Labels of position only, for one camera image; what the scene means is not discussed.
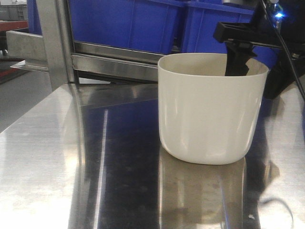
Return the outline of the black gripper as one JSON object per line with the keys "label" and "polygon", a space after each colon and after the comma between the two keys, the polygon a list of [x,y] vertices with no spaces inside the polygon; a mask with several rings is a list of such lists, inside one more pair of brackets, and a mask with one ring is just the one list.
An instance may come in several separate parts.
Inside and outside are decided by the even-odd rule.
{"label": "black gripper", "polygon": [[[261,3],[249,23],[219,22],[213,37],[225,43],[227,62],[225,76],[245,76],[249,71],[246,63],[257,55],[253,45],[280,48],[274,28],[277,29],[291,54],[305,54],[305,2],[303,0],[280,0],[272,3],[265,0],[268,14],[265,14]],[[275,65],[269,72],[264,98],[275,99],[288,86],[295,82],[291,64],[286,53],[280,51]]]}

